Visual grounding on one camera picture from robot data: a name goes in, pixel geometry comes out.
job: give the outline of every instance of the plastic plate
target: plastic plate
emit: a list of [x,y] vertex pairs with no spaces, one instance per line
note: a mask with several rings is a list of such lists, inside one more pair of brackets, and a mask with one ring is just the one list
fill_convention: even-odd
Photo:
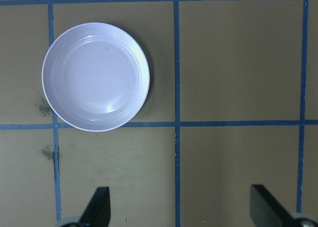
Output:
[[42,67],[44,94],[53,111],[75,128],[120,127],[143,106],[149,67],[138,43],[106,23],[85,23],[59,36]]

